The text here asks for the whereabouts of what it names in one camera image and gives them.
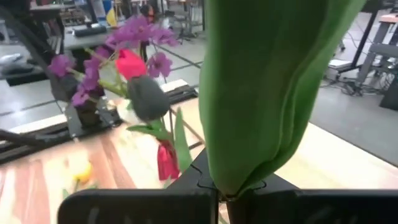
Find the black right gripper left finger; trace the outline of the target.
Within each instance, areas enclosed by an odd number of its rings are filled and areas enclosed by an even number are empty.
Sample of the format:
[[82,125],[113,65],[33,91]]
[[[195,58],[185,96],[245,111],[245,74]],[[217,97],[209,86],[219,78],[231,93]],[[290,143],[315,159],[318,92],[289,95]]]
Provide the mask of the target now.
[[58,224],[181,223],[218,221],[218,193],[202,151],[166,189],[88,189],[59,206]]

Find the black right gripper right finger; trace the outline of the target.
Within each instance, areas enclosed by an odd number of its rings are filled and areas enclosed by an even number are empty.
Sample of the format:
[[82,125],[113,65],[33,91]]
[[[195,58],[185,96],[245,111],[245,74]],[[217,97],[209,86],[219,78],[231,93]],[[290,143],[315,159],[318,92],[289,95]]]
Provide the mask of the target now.
[[397,223],[397,190],[300,189],[275,174],[226,205],[231,223]]

